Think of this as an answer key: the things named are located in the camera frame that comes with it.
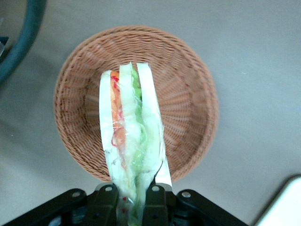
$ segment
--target plastic wrap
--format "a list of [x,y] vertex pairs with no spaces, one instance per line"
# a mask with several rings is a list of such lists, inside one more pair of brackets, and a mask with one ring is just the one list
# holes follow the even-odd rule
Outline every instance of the plastic wrap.
[[163,124],[148,64],[121,65],[101,76],[99,93],[103,149],[119,189],[121,226],[142,225],[146,190],[165,158]]

